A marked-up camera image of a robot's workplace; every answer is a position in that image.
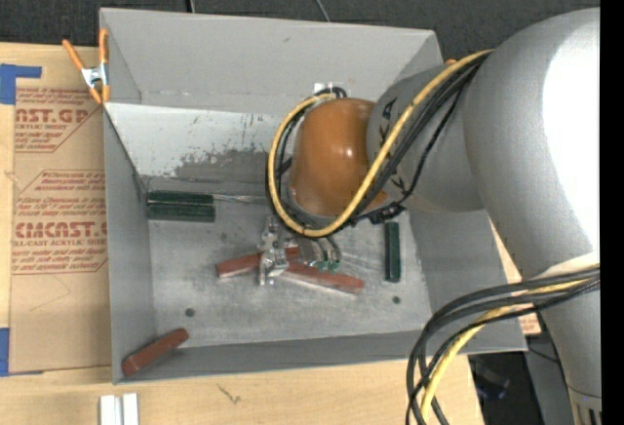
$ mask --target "clothespin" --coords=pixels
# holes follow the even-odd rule
[[[110,99],[110,86],[108,85],[108,31],[102,28],[99,31],[99,66],[86,68],[78,53],[69,43],[63,39],[62,46],[67,49],[69,57],[85,78],[89,86],[89,92],[97,104],[108,102]],[[96,89],[96,82],[101,82],[101,92]]]

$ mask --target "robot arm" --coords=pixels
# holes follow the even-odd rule
[[[599,262],[599,68],[598,9],[548,19],[513,36],[487,56],[476,74],[464,76],[463,82],[453,79],[459,92],[435,110],[426,101],[419,104],[414,118],[433,113],[418,135],[405,142],[407,150],[383,186],[387,199],[400,201],[413,212],[485,208],[525,279],[554,269],[571,272],[578,267],[578,257]],[[374,164],[388,133],[441,71],[443,67],[428,70],[392,86],[371,109],[366,138],[356,136],[346,148],[332,137],[334,130],[312,129],[311,124],[306,129],[304,119],[293,171],[297,159],[309,157],[308,165],[323,171],[342,165],[345,149],[368,151]],[[314,115],[320,124],[322,107]],[[331,134],[324,138],[326,131]],[[410,131],[410,123],[405,131]],[[314,162],[310,149],[306,153],[302,148],[305,139],[299,138],[311,132],[315,134],[310,149],[323,146],[322,163]],[[328,158],[333,151],[335,156]],[[366,172],[362,158],[351,160],[351,172]],[[406,191],[406,181],[414,180],[414,174],[417,184]],[[362,176],[356,177],[355,187],[345,182],[345,201],[361,180]],[[291,188],[292,204],[300,213],[319,217],[327,205],[312,211],[297,201],[297,194],[308,189],[308,181],[301,177],[299,187]],[[323,183],[314,191],[307,192],[308,202],[323,200],[324,193],[327,202],[332,200]],[[336,214],[336,210],[325,212],[325,218]],[[602,416],[600,293],[593,291],[544,311],[543,318],[560,354],[577,423],[598,423]]]

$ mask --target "cardboard box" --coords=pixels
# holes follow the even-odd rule
[[[92,48],[78,52],[98,59]],[[41,67],[41,78],[17,80],[15,161],[2,174],[15,193],[12,243],[3,246],[9,370],[109,364],[102,109],[61,46],[1,44],[0,62]]]

